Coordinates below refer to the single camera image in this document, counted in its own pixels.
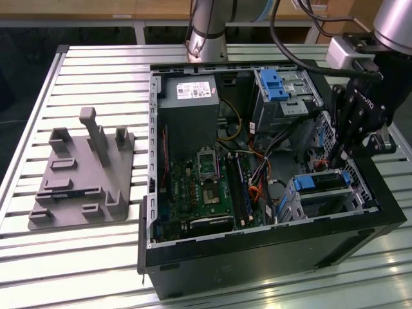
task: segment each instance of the motherboard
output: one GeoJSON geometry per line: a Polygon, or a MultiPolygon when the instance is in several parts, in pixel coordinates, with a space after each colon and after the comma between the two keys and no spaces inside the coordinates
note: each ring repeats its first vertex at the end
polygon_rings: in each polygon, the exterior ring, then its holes
{"type": "Polygon", "coordinates": [[[171,194],[160,204],[159,242],[261,225],[259,206],[248,196],[247,155],[216,156],[203,149],[170,164],[171,194]]]}

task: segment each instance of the cable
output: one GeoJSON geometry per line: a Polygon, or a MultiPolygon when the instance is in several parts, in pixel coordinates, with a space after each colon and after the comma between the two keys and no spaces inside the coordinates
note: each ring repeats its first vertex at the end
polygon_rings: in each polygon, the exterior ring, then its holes
{"type": "Polygon", "coordinates": [[[279,146],[282,144],[286,139],[289,138],[289,136],[296,130],[296,128],[299,126],[299,124],[302,121],[305,121],[307,119],[310,119],[312,117],[299,117],[295,121],[293,121],[288,127],[284,128],[283,131],[278,133],[269,146],[267,147],[265,153],[263,154],[263,161],[261,165],[257,167],[255,170],[255,173],[252,175],[251,178],[251,184],[256,184],[257,181],[259,180],[260,176],[262,175],[263,171],[265,170],[265,165],[268,163],[268,158],[272,155],[272,148],[279,146]]]}
{"type": "Polygon", "coordinates": [[[167,153],[166,153],[166,135],[165,135],[165,129],[163,129],[163,151],[165,153],[165,173],[163,174],[163,179],[162,179],[162,184],[161,186],[164,187],[165,179],[166,179],[166,174],[169,170],[168,164],[167,164],[167,153]]]}
{"type": "Polygon", "coordinates": [[[216,143],[218,143],[228,153],[248,153],[248,154],[251,154],[251,155],[254,154],[252,151],[230,148],[229,146],[225,145],[224,143],[220,142],[219,140],[216,143]]]}
{"type": "Polygon", "coordinates": [[[270,35],[272,36],[273,41],[277,45],[277,47],[280,49],[280,51],[283,53],[283,55],[286,56],[290,61],[295,63],[297,66],[300,68],[310,71],[312,73],[318,73],[322,75],[328,75],[328,76],[335,76],[335,77],[358,77],[358,78],[363,78],[363,79],[370,79],[370,81],[375,81],[379,82],[381,81],[381,75],[379,73],[366,73],[366,72],[356,72],[356,71],[350,71],[350,70],[335,70],[335,69],[328,69],[328,68],[319,68],[319,67],[314,67],[314,66],[309,66],[306,63],[304,63],[301,59],[297,58],[293,53],[291,53],[285,45],[281,42],[279,37],[276,35],[275,31],[275,17],[277,13],[277,9],[279,8],[281,0],[276,0],[275,5],[273,7],[273,12],[272,12],[272,18],[270,20],[270,35]]]}
{"type": "Polygon", "coordinates": [[[234,135],[229,136],[229,137],[221,137],[221,138],[218,138],[218,141],[219,141],[219,142],[226,142],[226,141],[228,141],[228,140],[232,140],[233,138],[236,138],[236,137],[240,134],[240,131],[242,130],[242,119],[240,118],[240,115],[239,115],[238,111],[236,111],[236,108],[234,108],[234,106],[232,105],[232,103],[230,103],[230,102],[229,102],[228,100],[226,100],[225,98],[221,98],[221,100],[224,101],[224,103],[226,103],[227,105],[229,105],[229,107],[230,107],[231,109],[233,109],[233,111],[235,112],[236,116],[238,117],[238,121],[239,121],[238,131],[237,131],[234,135]]]}
{"type": "Polygon", "coordinates": [[[255,187],[254,185],[249,187],[248,189],[248,193],[250,195],[250,197],[253,199],[253,201],[256,203],[258,201],[258,199],[262,196],[262,191],[260,191],[257,187],[255,187]]]}
{"type": "Polygon", "coordinates": [[[323,17],[323,16],[320,16],[320,15],[315,15],[313,10],[311,12],[307,7],[305,7],[302,0],[297,0],[297,2],[299,3],[302,10],[306,14],[308,14],[311,18],[317,19],[318,21],[330,21],[330,22],[333,22],[333,23],[338,22],[338,21],[350,21],[352,23],[355,23],[359,28],[361,28],[365,32],[370,32],[370,30],[364,24],[362,24],[356,17],[352,17],[352,16],[323,17]]]}
{"type": "MultiPolygon", "coordinates": [[[[256,155],[258,156],[260,159],[263,159],[263,154],[258,153],[257,151],[255,151],[251,145],[249,145],[249,149],[256,155]]],[[[268,175],[270,176],[270,174],[272,174],[272,166],[270,164],[270,162],[268,161],[268,175]]]]}
{"type": "Polygon", "coordinates": [[[195,2],[194,10],[193,10],[193,0],[191,0],[191,8],[190,8],[191,11],[190,11],[190,16],[189,16],[189,25],[187,26],[184,44],[186,44],[186,41],[189,38],[189,31],[192,28],[192,23],[193,23],[193,15],[194,15],[197,8],[198,8],[198,0],[196,0],[196,2],[195,2]]]}
{"type": "MultiPolygon", "coordinates": [[[[206,34],[205,34],[205,37],[203,38],[203,42],[202,42],[201,46],[197,49],[197,54],[194,54],[192,51],[190,51],[190,49],[189,49],[189,47],[188,47],[188,45],[187,45],[187,41],[185,42],[185,46],[186,46],[187,52],[190,53],[193,57],[198,58],[200,52],[203,50],[203,47],[205,47],[206,40],[207,40],[207,36],[209,35],[209,30],[210,30],[210,28],[211,28],[211,21],[212,21],[212,15],[213,15],[213,7],[214,7],[214,0],[212,0],[211,12],[210,12],[210,14],[209,14],[209,22],[207,23],[206,34]]],[[[195,11],[197,10],[197,8],[198,8],[198,0],[196,0],[196,6],[195,6],[195,8],[194,8],[193,14],[191,14],[191,18],[190,18],[190,20],[191,20],[190,23],[191,23],[191,24],[192,24],[192,22],[193,22],[193,16],[194,16],[194,13],[195,13],[195,11]]]]}
{"type": "MultiPolygon", "coordinates": [[[[312,9],[312,4],[310,3],[310,0],[306,0],[306,5],[308,7],[308,10],[313,13],[313,9],[312,9]]],[[[319,30],[319,32],[324,35],[325,37],[334,37],[335,35],[339,35],[339,34],[334,34],[334,33],[330,33],[327,32],[325,30],[323,30],[322,26],[319,24],[319,21],[316,18],[312,17],[312,20],[314,21],[315,27],[319,30]]]]}
{"type": "Polygon", "coordinates": [[[280,185],[282,185],[284,188],[286,188],[287,184],[286,182],[284,182],[283,180],[280,179],[271,179],[268,181],[268,185],[273,185],[274,183],[278,183],[280,185]]]}

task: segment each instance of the power supply label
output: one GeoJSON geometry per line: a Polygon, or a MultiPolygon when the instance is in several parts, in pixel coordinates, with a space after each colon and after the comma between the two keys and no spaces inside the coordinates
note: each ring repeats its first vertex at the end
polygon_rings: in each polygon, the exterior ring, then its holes
{"type": "Polygon", "coordinates": [[[183,82],[177,85],[178,100],[212,97],[209,82],[183,82]]]}

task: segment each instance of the yellow wire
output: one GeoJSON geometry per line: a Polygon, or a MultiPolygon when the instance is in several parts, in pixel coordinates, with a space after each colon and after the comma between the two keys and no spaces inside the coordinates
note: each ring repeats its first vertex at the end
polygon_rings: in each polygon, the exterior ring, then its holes
{"type": "Polygon", "coordinates": [[[237,137],[240,134],[240,131],[242,130],[242,119],[240,118],[240,115],[238,113],[238,111],[236,111],[236,108],[234,108],[234,106],[232,105],[232,103],[230,103],[227,99],[225,98],[221,98],[222,101],[224,101],[227,105],[229,105],[233,111],[235,112],[236,116],[238,116],[238,120],[239,120],[239,127],[238,127],[238,131],[235,133],[235,135],[229,136],[229,137],[221,137],[218,138],[218,141],[220,142],[226,142],[227,140],[232,140],[233,138],[237,137]]]}

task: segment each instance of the metal table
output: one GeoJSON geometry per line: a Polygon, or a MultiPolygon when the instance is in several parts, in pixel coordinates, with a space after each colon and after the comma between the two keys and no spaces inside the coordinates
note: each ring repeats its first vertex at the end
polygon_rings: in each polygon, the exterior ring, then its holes
{"type": "MultiPolygon", "coordinates": [[[[326,66],[323,45],[290,45],[303,59],[326,66]]],[[[87,46],[56,54],[5,180],[0,187],[0,307],[69,308],[365,308],[406,306],[412,298],[412,151],[396,127],[397,152],[375,158],[408,220],[373,240],[343,264],[180,299],[160,302],[146,276],[136,272],[138,213],[146,193],[149,64],[184,62],[181,46],[87,46]],[[34,204],[51,150],[54,127],[71,135],[86,130],[82,106],[112,133],[127,125],[136,136],[127,221],[58,232],[30,232],[34,204]]],[[[281,60],[270,45],[231,45],[232,61],[281,60]]],[[[344,80],[329,78],[328,82],[344,80]]]]}

